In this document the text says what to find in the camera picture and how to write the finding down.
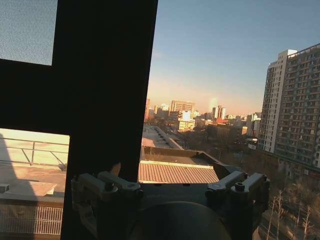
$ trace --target window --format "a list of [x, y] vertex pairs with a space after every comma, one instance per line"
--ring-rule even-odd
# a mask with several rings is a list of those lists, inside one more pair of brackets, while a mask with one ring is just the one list
[[57, 0], [2, 1], [0, 58], [50, 66], [53, 57], [57, 2]]

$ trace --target tree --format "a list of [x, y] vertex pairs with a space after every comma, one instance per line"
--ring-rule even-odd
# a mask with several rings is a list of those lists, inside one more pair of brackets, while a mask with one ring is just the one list
[[313, 227], [313, 225], [311, 225], [311, 222], [309, 221], [310, 214], [311, 214], [311, 207], [310, 205], [308, 205], [306, 209], [306, 217], [303, 218], [303, 224], [304, 224], [303, 240], [306, 240], [307, 238], [308, 229]]
[[302, 193], [301, 193], [301, 196], [300, 196], [298, 217], [296, 218], [296, 222], [295, 222], [295, 225], [294, 225], [293, 234], [292, 234], [292, 240], [295, 239], [295, 234], [296, 234], [297, 228], [298, 228], [298, 226], [299, 226], [300, 211], [301, 211], [301, 207], [302, 207], [301, 198], [302, 198]]
[[271, 227], [271, 222], [272, 222], [272, 215], [274, 214], [275, 203], [276, 203], [276, 197], [274, 196], [273, 200], [272, 200], [272, 210], [271, 210], [271, 216], [270, 216], [270, 219], [269, 219], [268, 232], [267, 232], [266, 238], [265, 238], [266, 240], [269, 239], [269, 233], [270, 233], [270, 227]]
[[277, 198], [277, 207], [278, 207], [278, 216], [277, 216], [277, 226], [276, 226], [276, 239], [279, 240], [279, 224], [280, 224], [280, 217], [284, 213], [284, 209], [282, 207], [282, 190], [278, 191], [278, 198]]

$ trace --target railing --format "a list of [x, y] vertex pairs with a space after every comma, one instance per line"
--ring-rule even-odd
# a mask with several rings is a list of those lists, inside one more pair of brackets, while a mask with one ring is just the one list
[[299, 56], [299, 55], [304, 54], [304, 53], [310, 53], [310, 51], [312, 51], [312, 50], [314, 50], [314, 49], [320, 49], [320, 44], [318, 43], [318, 44], [316, 44], [316, 45], [313, 45], [313, 46], [311, 46], [311, 47], [308, 47], [308, 48], [303, 49], [303, 50], [301, 50], [301, 51], [298, 51], [298, 52], [296, 52], [296, 53], [290, 54], [290, 55], [288, 55], [287, 57], [288, 57], [288, 59], [290, 59], [290, 58], [293, 58], [293, 57], [295, 57], [295, 56]]
[[[20, 141], [20, 142], [25, 142], [25, 143], [32, 143], [32, 148], [30, 147], [16, 147], [16, 146], [5, 146], [7, 149], [21, 149], [25, 158], [27, 159], [28, 163], [30, 166], [33, 165], [45, 165], [45, 166], [57, 166], [59, 164], [50, 164], [50, 163], [35, 163], [34, 158], [35, 158], [35, 152], [48, 152], [50, 153], [58, 163], [61, 165], [65, 164], [63, 161], [57, 157], [55, 153], [59, 154], [67, 154], [67, 151], [58, 151], [58, 150], [45, 150], [45, 149], [36, 149], [36, 144], [49, 144], [49, 145], [56, 145], [56, 146], [69, 146], [69, 144], [65, 143], [56, 143], [56, 142], [44, 142], [44, 141], [34, 141], [34, 140], [23, 140], [23, 139], [15, 139], [15, 138], [5, 138], [5, 137], [0, 137], [0, 140], [9, 140], [9, 141]], [[32, 150], [31, 158], [28, 157], [26, 150]], [[7, 160], [0, 159], [0, 162], [8, 162]], [[9, 161], [10, 163], [24, 163], [26, 164], [25, 161], [19, 161], [19, 160], [11, 160]]]

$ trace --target high-rise apartment building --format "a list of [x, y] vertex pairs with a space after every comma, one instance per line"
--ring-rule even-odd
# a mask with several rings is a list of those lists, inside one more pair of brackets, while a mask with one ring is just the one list
[[287, 56], [275, 153], [320, 168], [320, 43]]
[[297, 50], [289, 49], [279, 53], [277, 61], [270, 63], [266, 72], [257, 147], [271, 153], [274, 153], [275, 151], [287, 58], [288, 55], [296, 52]]
[[149, 105], [150, 105], [150, 99], [146, 99], [145, 103], [145, 109], [144, 109], [144, 121], [146, 121], [149, 117]]
[[176, 101], [171, 102], [171, 112], [190, 111], [192, 114], [195, 111], [195, 103], [191, 101]]

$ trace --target vent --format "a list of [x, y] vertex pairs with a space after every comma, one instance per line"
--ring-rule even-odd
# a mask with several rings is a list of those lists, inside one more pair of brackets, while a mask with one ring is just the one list
[[0, 205], [0, 233], [60, 235], [63, 208]]

